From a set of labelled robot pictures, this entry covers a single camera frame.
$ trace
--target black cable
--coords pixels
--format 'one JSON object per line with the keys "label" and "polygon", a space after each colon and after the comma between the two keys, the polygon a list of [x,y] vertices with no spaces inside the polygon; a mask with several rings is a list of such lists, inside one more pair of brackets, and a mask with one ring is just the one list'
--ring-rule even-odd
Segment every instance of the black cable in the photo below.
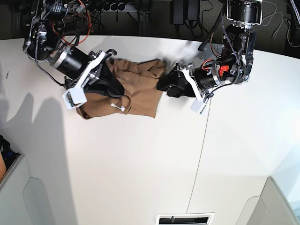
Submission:
{"label": "black cable", "polygon": [[[290,8],[290,10],[291,10],[291,12],[292,12],[294,21],[298,21],[297,18],[296,18],[295,11],[294,11],[294,9],[293,9],[292,6],[291,6],[291,3],[290,3],[288,0],[285,0],[285,2],[286,2],[287,6]],[[300,29],[300,27],[299,27],[300,24],[299,24],[298,22],[294,22],[294,23],[295,23],[295,26],[296,26],[298,29]]]}
{"label": "black cable", "polygon": [[88,22],[88,26],[87,26],[88,29],[87,29],[86,32],[88,32],[88,30],[89,30],[89,25],[90,25],[90,24],[89,24],[89,19],[88,19],[88,18],[89,18],[89,16],[88,16],[88,7],[86,6],[85,1],[83,1],[82,3],[84,4],[84,7],[85,7],[85,15],[86,15],[86,17],[87,17],[87,22]]}
{"label": "black cable", "polygon": [[93,16],[95,13],[99,12],[99,10],[95,9],[95,11],[93,11],[90,16]]}
{"label": "black cable", "polygon": [[70,45],[70,44],[72,44],[72,42],[73,42],[76,38],[77,38],[77,36],[75,36],[75,37],[72,39],[72,41],[69,42],[69,44],[65,44],[65,43],[64,43],[64,44],[65,44],[65,45]]}
{"label": "black cable", "polygon": [[224,22],[223,22],[223,14],[221,14],[221,26],[222,26],[222,30],[223,30],[223,32],[224,32],[224,35],[225,35],[225,37],[226,37],[226,40],[227,40],[227,42],[228,42],[228,44],[229,44],[229,46],[230,46],[230,48],[231,48],[231,50],[232,50],[232,52],[233,52],[233,54],[234,54],[234,57],[235,57],[235,59],[236,59],[236,63],[238,64],[238,71],[237,71],[238,74],[236,75],[236,77],[235,77],[235,79],[234,79],[234,81],[233,81],[232,83],[224,84],[224,85],[222,85],[222,86],[217,87],[216,89],[214,89],[214,90],[210,93],[209,98],[211,98],[211,97],[214,96],[214,92],[215,92],[216,90],[218,90],[218,89],[220,89],[220,88],[222,88],[222,87],[225,87],[225,86],[233,85],[234,83],[236,83],[236,81],[237,81],[238,78],[240,77],[240,61],[239,61],[239,59],[238,59],[238,56],[237,56],[237,54],[236,54],[236,52],[235,52],[235,50],[234,50],[234,48],[233,48],[233,45],[232,45],[232,43],[231,43],[231,41],[230,41],[230,39],[229,39],[229,37],[228,37],[228,35],[227,35],[227,32],[226,32],[226,30],[225,30],[225,26],[224,26]]}
{"label": "black cable", "polygon": [[[42,18],[43,20],[50,14],[50,12],[56,7],[57,3],[59,2],[59,0],[56,0],[52,6],[50,7],[49,11],[46,12],[46,14],[44,15],[44,17]],[[37,28],[37,34],[36,34],[36,49],[35,49],[35,62],[36,62],[36,66],[42,70],[45,74],[47,74],[54,82],[56,82],[59,86],[64,86],[62,83],[59,83],[53,76],[51,76],[50,73],[48,73],[46,70],[44,70],[43,68],[40,67],[40,65],[38,64],[38,41],[39,41],[39,33],[41,31],[42,28],[42,23],[40,23],[38,25]]]}
{"label": "black cable", "polygon": [[[73,16],[72,18],[73,18],[73,21],[65,23],[65,26],[73,26],[71,30],[75,30],[77,28],[77,22],[84,23],[84,21],[87,21],[87,28],[89,28],[89,20],[88,20],[88,16],[86,14],[79,13],[78,15]],[[85,26],[81,25],[80,27],[81,27],[81,29],[79,30],[79,33],[82,34],[82,32],[85,30],[84,29]]]}
{"label": "black cable", "polygon": [[179,34],[180,25],[174,24],[174,27],[175,27],[177,36],[181,39],[180,34]]}
{"label": "black cable", "polygon": [[70,45],[76,39],[75,43],[71,47],[71,51],[73,51],[76,48],[76,46],[78,46],[79,39],[80,39],[80,32],[78,32],[77,30],[69,30],[69,31],[64,32],[62,34],[62,38],[65,37],[65,36],[67,36],[67,35],[75,35],[75,37],[73,38],[73,40],[67,44],[67,45]]}
{"label": "black cable", "polygon": [[221,65],[221,64],[222,64],[221,61],[218,61],[218,60],[210,60],[210,61],[207,62],[207,65],[205,65],[204,68],[206,68],[206,67],[211,67],[211,65],[213,65],[214,63],[215,63],[215,64],[218,64],[218,65]]}
{"label": "black cable", "polygon": [[200,26],[200,24],[199,24],[199,21],[197,21],[196,23],[195,23],[195,27],[197,27],[197,25],[199,26],[199,28],[200,28],[200,34],[198,34],[198,35],[196,35],[195,33],[194,33],[194,29],[193,29],[193,21],[191,21],[191,20],[189,20],[188,21],[188,23],[189,23],[189,28],[190,28],[190,31],[191,31],[191,33],[192,33],[192,35],[193,35],[193,37],[195,37],[195,38],[201,38],[202,36],[203,36],[203,30],[202,30],[202,28],[201,28],[201,26]]}
{"label": "black cable", "polygon": [[198,48],[199,51],[203,51],[205,46],[208,44],[212,33],[214,33],[216,31],[216,29],[218,28],[218,25],[221,22],[221,16],[223,16],[224,13],[225,13],[225,5],[222,6],[221,11],[219,13],[219,16],[217,17],[215,24],[213,25],[213,27],[211,28],[211,30],[209,31],[209,33],[207,34],[207,36],[205,37],[205,39],[203,40],[201,45],[199,46],[199,48]]}
{"label": "black cable", "polygon": [[119,21],[119,7],[117,7],[117,13],[116,13],[116,22]]}
{"label": "black cable", "polygon": [[92,21],[91,21],[92,25],[94,25],[94,24],[98,25],[99,30],[101,30],[101,27],[102,27],[103,32],[105,33],[105,26],[103,25],[103,23],[101,22],[101,19],[99,18],[99,16],[101,17],[102,12],[103,12],[103,10],[96,11],[96,12],[94,12],[95,16],[90,16],[90,18],[92,18]]}
{"label": "black cable", "polygon": [[194,20],[188,20],[189,25],[187,24],[187,21],[184,22],[185,26],[189,29],[195,29],[197,27],[197,23],[194,24]]}
{"label": "black cable", "polygon": [[210,2],[210,0],[206,0],[206,1],[208,1],[208,2],[210,3],[211,8],[208,9],[208,10],[207,10],[207,9],[206,9],[206,10],[203,10],[202,13],[201,13],[201,21],[200,21],[200,25],[201,25],[202,28],[204,28],[204,27],[203,27],[203,13],[204,13],[204,12],[209,12],[209,11],[213,10],[213,8],[214,8],[214,5]]}
{"label": "black cable", "polygon": [[292,28],[292,26],[291,26],[291,24],[292,24],[292,21],[291,20],[286,20],[287,21],[287,25],[289,26],[289,28],[291,29]]}

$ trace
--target brown t-shirt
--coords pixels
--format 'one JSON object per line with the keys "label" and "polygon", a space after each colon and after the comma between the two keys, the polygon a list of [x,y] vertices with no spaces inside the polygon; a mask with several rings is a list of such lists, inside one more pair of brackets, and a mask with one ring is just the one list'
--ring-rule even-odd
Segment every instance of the brown t-shirt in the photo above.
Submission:
{"label": "brown t-shirt", "polygon": [[165,72],[161,60],[134,63],[114,60],[108,67],[121,82],[125,94],[120,99],[86,93],[87,102],[77,108],[84,119],[106,116],[113,113],[151,116],[155,118],[156,109],[162,92],[156,89],[159,77]]}
{"label": "brown t-shirt", "polygon": [[3,160],[2,155],[0,153],[0,180],[4,176],[5,172],[6,172],[6,166],[4,164],[4,160]]}

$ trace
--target white table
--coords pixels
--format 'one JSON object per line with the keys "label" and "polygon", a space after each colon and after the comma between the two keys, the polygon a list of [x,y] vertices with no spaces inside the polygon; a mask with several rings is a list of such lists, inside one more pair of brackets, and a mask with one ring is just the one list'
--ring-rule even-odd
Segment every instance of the white table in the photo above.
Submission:
{"label": "white table", "polygon": [[[193,99],[163,94],[155,119],[83,120],[65,109],[63,89],[27,59],[22,44],[0,42],[0,128],[26,155],[31,176],[45,183],[58,225],[154,225],[158,213],[187,212],[215,212],[213,225],[232,225],[292,152],[299,60],[255,51],[249,83],[216,92],[202,150],[208,115],[189,109]],[[131,61],[167,58],[199,66],[199,44],[91,36],[79,47],[86,53],[113,48]],[[292,114],[285,116],[289,107]]]}

